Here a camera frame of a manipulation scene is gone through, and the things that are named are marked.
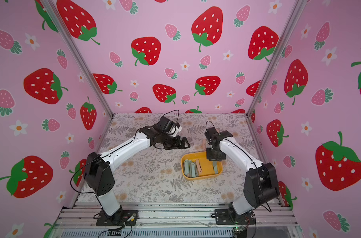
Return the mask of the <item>aluminium frame rail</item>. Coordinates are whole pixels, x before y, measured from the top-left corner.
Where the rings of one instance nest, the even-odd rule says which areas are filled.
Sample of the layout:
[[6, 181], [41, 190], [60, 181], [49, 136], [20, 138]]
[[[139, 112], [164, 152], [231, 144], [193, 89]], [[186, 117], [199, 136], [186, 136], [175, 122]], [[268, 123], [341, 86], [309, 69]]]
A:
[[114, 225], [96, 203], [62, 209], [49, 238], [302, 238], [289, 207], [278, 202], [233, 222], [223, 203], [123, 203]]

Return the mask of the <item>yellow plastic storage box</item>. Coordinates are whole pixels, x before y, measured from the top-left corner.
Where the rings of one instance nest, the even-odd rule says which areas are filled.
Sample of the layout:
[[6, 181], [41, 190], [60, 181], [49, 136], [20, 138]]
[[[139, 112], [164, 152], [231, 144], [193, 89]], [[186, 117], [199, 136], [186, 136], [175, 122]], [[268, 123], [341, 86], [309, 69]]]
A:
[[[202, 173], [197, 174], [196, 160], [200, 161]], [[182, 175], [187, 180], [210, 179], [219, 176], [223, 172], [222, 162], [207, 160], [206, 151], [186, 154], [181, 159]]]

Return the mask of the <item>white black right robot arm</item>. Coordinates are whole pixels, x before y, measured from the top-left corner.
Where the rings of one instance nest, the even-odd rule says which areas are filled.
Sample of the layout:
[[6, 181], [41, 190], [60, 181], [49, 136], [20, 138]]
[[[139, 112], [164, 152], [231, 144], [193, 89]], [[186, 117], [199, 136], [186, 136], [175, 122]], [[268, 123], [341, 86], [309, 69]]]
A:
[[221, 162], [230, 158], [245, 172], [243, 195], [229, 206], [233, 217], [252, 212], [280, 196], [276, 169], [271, 163], [256, 159], [228, 131], [218, 132], [209, 128], [205, 137], [209, 145], [206, 151], [209, 161]]

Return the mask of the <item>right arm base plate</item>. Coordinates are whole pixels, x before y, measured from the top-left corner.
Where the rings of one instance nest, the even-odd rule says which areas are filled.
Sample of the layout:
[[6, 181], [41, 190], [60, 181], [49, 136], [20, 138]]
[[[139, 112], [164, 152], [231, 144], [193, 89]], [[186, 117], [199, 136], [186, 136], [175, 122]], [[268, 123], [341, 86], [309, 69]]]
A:
[[255, 225], [256, 219], [253, 212], [237, 215], [233, 209], [215, 209], [211, 218], [217, 225]]

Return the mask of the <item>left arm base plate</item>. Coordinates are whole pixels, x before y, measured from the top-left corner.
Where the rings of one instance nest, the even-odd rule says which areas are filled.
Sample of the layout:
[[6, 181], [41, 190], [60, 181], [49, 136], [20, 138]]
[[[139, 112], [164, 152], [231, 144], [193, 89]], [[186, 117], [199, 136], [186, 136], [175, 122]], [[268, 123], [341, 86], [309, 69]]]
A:
[[138, 217], [138, 210], [119, 210], [114, 215], [107, 215], [104, 210], [99, 213], [97, 218], [96, 226], [122, 226], [132, 225], [135, 226]]

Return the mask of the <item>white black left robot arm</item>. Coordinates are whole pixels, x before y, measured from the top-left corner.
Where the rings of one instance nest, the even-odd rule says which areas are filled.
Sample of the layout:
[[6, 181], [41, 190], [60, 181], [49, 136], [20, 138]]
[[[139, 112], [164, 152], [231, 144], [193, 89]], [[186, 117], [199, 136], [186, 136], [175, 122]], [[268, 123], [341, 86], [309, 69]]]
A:
[[165, 150], [189, 149], [186, 137], [180, 137], [177, 132], [181, 127], [174, 126], [169, 132], [156, 130], [153, 126], [139, 129], [133, 138], [102, 154], [92, 152], [87, 157], [84, 166], [84, 179], [93, 190], [108, 217], [122, 213], [122, 208], [116, 199], [113, 187], [115, 178], [113, 172], [135, 154], [149, 147], [160, 144]]

